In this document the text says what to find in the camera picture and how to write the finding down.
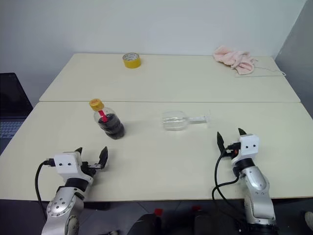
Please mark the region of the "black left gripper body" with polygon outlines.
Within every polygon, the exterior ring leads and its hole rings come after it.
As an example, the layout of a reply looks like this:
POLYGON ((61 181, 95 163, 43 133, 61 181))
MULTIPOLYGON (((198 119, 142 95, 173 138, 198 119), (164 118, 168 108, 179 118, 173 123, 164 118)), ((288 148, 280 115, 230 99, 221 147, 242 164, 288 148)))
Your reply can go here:
POLYGON ((89 164, 88 162, 82 162, 81 170, 84 174, 93 178, 98 170, 101 170, 103 166, 101 164, 89 164))

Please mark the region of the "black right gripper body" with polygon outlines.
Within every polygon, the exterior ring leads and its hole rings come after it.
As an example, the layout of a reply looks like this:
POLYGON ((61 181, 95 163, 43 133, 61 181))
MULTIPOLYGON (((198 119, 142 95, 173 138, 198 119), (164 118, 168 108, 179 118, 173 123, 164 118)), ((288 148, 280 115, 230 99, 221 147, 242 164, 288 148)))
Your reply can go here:
POLYGON ((241 149, 240 143, 233 143, 226 148, 224 147, 224 145, 222 145, 221 156, 222 158, 230 157, 231 159, 234 159, 235 157, 238 156, 240 149, 241 149))

